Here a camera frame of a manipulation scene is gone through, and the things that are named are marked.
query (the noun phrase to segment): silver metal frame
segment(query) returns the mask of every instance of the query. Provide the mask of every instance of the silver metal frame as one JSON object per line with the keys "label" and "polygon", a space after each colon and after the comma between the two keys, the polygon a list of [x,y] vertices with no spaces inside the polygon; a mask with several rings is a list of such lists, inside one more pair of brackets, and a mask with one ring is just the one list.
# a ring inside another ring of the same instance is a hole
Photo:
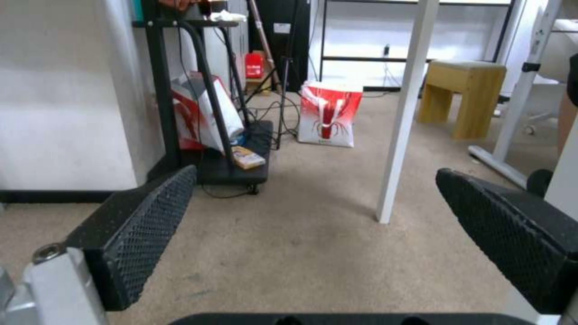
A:
{"label": "silver metal frame", "polygon": [[[536,29],[532,38],[530,54],[526,60],[527,64],[539,65],[542,62],[544,50],[548,44],[548,39],[550,38],[552,28],[560,12],[561,5],[562,0],[548,1],[539,28]],[[522,71],[514,93],[512,94],[512,100],[510,101],[494,152],[489,153],[478,146],[470,146],[468,148],[472,155],[523,189],[526,188],[528,178],[506,163],[506,155],[512,144],[514,134],[519,127],[518,122],[528,101],[537,74],[538,71]]]}

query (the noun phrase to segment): red box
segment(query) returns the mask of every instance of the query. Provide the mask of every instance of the red box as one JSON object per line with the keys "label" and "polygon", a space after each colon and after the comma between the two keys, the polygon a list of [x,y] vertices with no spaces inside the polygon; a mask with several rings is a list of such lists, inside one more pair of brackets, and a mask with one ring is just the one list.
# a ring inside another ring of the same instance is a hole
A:
{"label": "red box", "polygon": [[247,53],[245,56],[245,75],[247,78],[259,79],[263,77],[263,56],[259,53]]}

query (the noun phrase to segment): caster wheel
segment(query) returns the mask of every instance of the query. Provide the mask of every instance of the caster wheel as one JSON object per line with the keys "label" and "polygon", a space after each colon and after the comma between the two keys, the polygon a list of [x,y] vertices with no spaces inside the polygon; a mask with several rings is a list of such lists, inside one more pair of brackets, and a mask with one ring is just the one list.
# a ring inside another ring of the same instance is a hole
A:
{"label": "caster wheel", "polygon": [[534,127],[534,125],[527,125],[527,126],[524,128],[524,132],[525,132],[527,135],[535,135],[535,134],[536,134],[536,128]]}
{"label": "caster wheel", "polygon": [[249,195],[259,194],[259,186],[257,184],[247,185],[247,193]]}

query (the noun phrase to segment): red bag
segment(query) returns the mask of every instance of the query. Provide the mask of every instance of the red bag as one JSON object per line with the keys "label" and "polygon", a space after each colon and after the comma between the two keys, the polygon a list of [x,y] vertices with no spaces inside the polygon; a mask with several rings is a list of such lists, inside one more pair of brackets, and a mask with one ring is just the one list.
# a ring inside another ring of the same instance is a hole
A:
{"label": "red bag", "polygon": [[353,147],[353,118],[363,87],[306,82],[301,93],[299,141]]}

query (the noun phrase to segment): shelf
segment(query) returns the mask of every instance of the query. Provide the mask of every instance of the shelf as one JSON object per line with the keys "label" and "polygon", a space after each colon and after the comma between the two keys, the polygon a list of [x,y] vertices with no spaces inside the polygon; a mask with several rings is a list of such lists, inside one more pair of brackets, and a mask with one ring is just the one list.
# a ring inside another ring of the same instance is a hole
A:
{"label": "shelf", "polygon": [[372,58],[372,57],[333,57],[325,56],[323,61],[356,61],[356,62],[406,62],[407,58]]}
{"label": "shelf", "polygon": [[266,161],[265,165],[248,170],[238,166],[230,168],[227,159],[214,149],[206,149],[202,156],[198,150],[181,150],[182,165],[197,166],[199,184],[245,186],[265,183],[269,174],[273,123],[271,121],[253,122],[248,127],[248,133],[247,142],[243,147],[263,157]]}
{"label": "shelf", "polygon": [[[397,3],[400,5],[416,5],[418,0],[328,0],[329,2],[358,2],[358,3]],[[508,0],[441,0],[440,6],[482,6],[482,7],[508,7]]]}
{"label": "shelf", "polygon": [[[199,28],[213,28],[213,27],[237,27],[239,23],[236,21],[210,21],[210,20],[184,20],[193,27]],[[172,19],[157,19],[154,23],[161,27],[176,27]],[[135,28],[146,28],[147,23],[144,21],[133,21],[132,26]]]}

